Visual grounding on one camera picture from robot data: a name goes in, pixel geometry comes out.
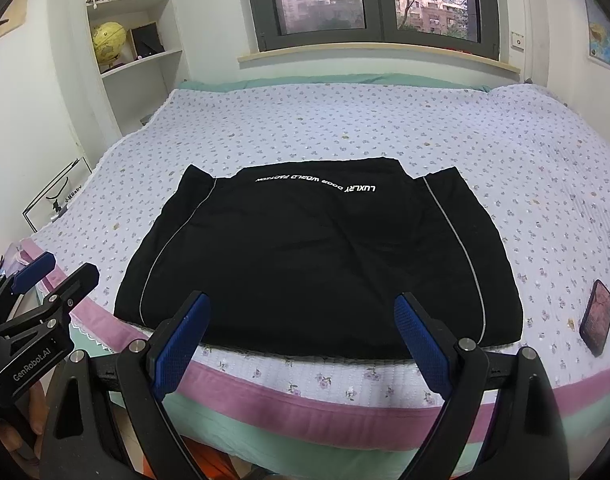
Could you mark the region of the black hooded jacket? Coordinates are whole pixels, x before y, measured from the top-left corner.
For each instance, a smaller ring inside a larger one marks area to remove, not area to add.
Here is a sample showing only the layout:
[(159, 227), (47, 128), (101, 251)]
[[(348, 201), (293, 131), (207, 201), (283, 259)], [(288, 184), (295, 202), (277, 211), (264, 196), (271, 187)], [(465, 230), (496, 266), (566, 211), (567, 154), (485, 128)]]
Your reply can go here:
[(410, 177), (391, 158), (284, 162), (216, 178), (186, 168), (131, 258), (114, 313), (155, 328), (191, 292), (206, 344), (278, 356), (402, 360), (396, 298), (454, 336), (521, 338), (501, 236), (456, 168)]

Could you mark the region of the black smartphone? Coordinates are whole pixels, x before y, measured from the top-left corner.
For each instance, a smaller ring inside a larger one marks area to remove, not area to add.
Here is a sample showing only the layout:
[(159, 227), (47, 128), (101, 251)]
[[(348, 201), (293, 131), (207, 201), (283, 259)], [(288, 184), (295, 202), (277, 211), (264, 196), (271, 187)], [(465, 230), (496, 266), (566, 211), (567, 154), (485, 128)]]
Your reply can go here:
[(595, 280), (579, 326), (579, 335), (591, 354), (597, 358), (604, 351), (609, 332), (610, 291), (600, 280)]

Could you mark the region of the white bookshelf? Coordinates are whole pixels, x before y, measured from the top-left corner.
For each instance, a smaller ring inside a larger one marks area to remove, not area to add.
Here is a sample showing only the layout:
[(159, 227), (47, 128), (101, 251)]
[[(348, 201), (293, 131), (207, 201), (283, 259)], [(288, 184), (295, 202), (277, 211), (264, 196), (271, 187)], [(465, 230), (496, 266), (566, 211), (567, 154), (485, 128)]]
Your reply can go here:
[(100, 78), (122, 134), (144, 126), (189, 76), (174, 0), (86, 0), (92, 46), (115, 57)]

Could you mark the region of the yellow globe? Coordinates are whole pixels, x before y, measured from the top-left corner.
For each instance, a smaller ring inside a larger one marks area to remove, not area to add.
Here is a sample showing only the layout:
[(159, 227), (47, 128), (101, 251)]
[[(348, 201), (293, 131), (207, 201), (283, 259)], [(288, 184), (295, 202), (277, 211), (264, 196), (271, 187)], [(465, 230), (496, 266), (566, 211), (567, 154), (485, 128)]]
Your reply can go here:
[(122, 54), (127, 33), (117, 22), (105, 22), (92, 30), (92, 46), (99, 65), (114, 63)]

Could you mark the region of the floral white bed quilt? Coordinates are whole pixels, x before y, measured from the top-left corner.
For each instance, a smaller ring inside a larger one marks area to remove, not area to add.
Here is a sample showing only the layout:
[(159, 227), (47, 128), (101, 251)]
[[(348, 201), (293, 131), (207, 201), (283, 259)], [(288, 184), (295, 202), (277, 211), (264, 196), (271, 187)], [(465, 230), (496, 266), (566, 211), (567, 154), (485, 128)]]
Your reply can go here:
[(398, 333), (411, 292), (459, 337), (533, 347), (573, 432), (610, 420), (610, 144), (534, 84), (181, 88), (26, 238), (98, 286), (75, 325), (120, 350), (194, 290), (212, 319), (171, 400), (187, 434), (247, 425), (357, 450), (416, 448), (442, 401)]

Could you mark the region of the green bed sheet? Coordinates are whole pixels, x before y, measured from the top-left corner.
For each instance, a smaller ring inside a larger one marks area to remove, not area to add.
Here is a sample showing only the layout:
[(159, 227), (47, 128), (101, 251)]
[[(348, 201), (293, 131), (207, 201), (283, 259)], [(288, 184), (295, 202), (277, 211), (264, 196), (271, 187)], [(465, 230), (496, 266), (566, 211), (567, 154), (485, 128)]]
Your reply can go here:
[(476, 90), (489, 92), (491, 87), (484, 84), (455, 84), (454, 82), (436, 78), (405, 75), (405, 74), (351, 74), (351, 75), (329, 75), (329, 76), (288, 76), (276, 78), (258, 78), (225, 82), (224, 84), (206, 84), (201, 81), (185, 80), (178, 84), (178, 89), (207, 91), (207, 92), (230, 92), (253, 88), (264, 88), (280, 86), (281, 84), (379, 84), (380, 86), (407, 86), (418, 88), (439, 88), (451, 90)]

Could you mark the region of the wooden window sill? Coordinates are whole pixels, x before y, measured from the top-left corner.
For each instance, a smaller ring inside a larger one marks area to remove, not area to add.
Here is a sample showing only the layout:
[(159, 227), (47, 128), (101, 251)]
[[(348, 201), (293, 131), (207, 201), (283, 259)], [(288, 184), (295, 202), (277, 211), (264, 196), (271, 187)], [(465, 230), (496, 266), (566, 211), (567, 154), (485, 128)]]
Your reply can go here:
[(239, 56), (239, 64), (253, 62), (269, 62), (295, 58), (297, 61), (313, 60), (314, 58), (400, 58), (408, 61), (449, 60), (461, 61), (502, 70), (503, 72), (520, 76), (522, 70), (509, 63), (485, 58), (460, 50), (443, 49), (418, 44), (393, 44), (392, 42), (340, 42), (339, 44), (308, 44), (308, 46), (288, 47), (277, 50), (254, 52)]

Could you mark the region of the dark framed window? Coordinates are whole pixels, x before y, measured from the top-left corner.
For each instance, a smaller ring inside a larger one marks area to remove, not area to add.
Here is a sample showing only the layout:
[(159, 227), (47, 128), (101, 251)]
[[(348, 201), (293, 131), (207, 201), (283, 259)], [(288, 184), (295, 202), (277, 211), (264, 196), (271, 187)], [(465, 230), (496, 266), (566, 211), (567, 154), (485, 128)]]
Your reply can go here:
[(500, 56), (498, 0), (250, 0), (258, 48), (387, 42)]

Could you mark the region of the black picture frame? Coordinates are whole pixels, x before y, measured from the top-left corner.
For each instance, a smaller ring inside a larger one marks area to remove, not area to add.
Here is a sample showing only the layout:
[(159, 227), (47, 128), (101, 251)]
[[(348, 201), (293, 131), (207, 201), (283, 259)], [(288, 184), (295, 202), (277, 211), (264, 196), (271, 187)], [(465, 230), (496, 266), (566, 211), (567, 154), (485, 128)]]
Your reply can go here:
[(148, 58), (165, 51), (155, 22), (130, 29), (129, 36), (136, 58)]

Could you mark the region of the wall map poster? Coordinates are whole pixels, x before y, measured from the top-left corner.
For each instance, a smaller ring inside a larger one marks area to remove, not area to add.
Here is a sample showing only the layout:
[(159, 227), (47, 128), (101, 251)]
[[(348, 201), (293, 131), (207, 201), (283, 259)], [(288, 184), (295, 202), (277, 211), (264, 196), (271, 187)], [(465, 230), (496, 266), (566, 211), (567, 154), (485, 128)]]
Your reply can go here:
[(597, 0), (585, 0), (587, 9), (589, 56), (610, 66), (610, 20)]

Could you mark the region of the white wall socket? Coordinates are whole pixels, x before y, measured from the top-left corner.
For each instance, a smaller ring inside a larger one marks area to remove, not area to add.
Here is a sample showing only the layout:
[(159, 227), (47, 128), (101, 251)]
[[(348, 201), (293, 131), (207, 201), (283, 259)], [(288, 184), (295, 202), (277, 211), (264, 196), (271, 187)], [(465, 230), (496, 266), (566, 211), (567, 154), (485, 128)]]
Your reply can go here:
[(518, 51), (524, 51), (525, 37), (518, 32), (511, 32), (511, 48)]

